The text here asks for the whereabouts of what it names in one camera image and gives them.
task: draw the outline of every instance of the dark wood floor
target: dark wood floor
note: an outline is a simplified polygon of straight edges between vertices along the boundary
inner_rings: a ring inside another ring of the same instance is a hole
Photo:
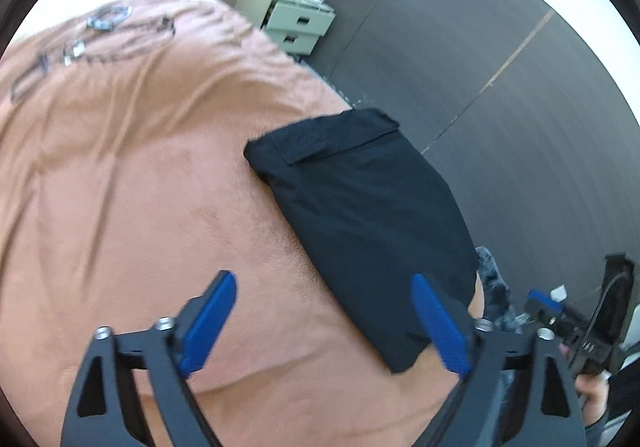
[[[449,182],[522,307],[566,284],[588,311],[604,256],[640,261],[640,128],[598,58],[542,0],[327,0],[308,62],[379,107]]]

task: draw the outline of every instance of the silver screw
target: silver screw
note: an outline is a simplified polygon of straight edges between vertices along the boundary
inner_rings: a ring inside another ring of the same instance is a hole
[[[156,321],[156,323],[154,324],[154,328],[156,330],[169,330],[171,328],[173,328],[175,325],[175,319],[173,317],[162,317],[161,319],[158,319]]]
[[[487,319],[476,319],[476,330],[480,330],[481,332],[492,332],[494,331],[494,323],[488,321]]]
[[[544,341],[552,341],[554,338],[556,338],[556,334],[549,328],[540,328],[538,329],[538,337],[540,337]]]
[[[94,337],[99,341],[101,341],[102,339],[106,339],[110,335],[111,328],[109,328],[108,326],[102,326],[94,332]]]

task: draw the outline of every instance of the person's hand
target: person's hand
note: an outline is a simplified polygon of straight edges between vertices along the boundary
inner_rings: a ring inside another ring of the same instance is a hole
[[[569,348],[560,344],[560,351],[565,358],[568,358]],[[593,425],[604,416],[607,410],[609,382],[603,375],[578,375],[575,379],[575,390],[587,399],[582,408],[584,426]]]

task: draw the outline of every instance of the folded black pants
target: folded black pants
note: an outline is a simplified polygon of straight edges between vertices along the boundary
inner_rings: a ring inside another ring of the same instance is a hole
[[[250,141],[244,156],[311,262],[392,372],[430,343],[410,299],[425,273],[468,305],[478,256],[444,179],[376,109],[349,110]]]

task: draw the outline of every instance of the cable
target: cable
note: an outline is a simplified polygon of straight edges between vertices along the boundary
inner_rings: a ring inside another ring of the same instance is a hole
[[[584,345],[587,343],[587,339],[588,339],[589,335],[591,334],[591,332],[593,331],[593,327],[595,326],[596,319],[598,318],[598,315],[600,314],[600,310],[602,309],[602,305],[604,304],[604,300],[607,298],[607,294],[609,293],[609,290],[611,290],[611,287],[616,283],[616,281],[619,281],[623,277],[625,277],[625,272],[620,272],[613,279],[611,279],[611,281],[609,281],[609,284],[607,284],[606,288],[602,291],[602,295],[600,296],[600,300],[598,301],[598,305],[596,306],[596,309],[593,312],[593,316],[591,316],[589,324],[587,325],[587,329],[582,334],[582,338],[580,339],[580,345],[578,345],[577,349],[571,355],[571,359],[569,360],[569,369],[571,369],[574,366],[575,359],[578,356],[578,353],[582,350]]]

